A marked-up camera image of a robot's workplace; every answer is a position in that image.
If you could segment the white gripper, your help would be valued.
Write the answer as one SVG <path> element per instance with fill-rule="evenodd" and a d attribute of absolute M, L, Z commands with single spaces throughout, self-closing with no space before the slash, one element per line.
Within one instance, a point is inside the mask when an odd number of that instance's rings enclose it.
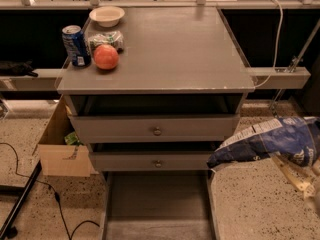
<path fill-rule="evenodd" d="M 288 161 L 280 155 L 273 156 L 272 161 L 287 181 L 303 194 L 303 199 L 307 206 L 320 216 L 320 188 L 313 185 L 315 176 L 308 170 Z M 320 175 L 320 160 L 317 160 L 313 164 L 312 171 L 315 175 Z"/>

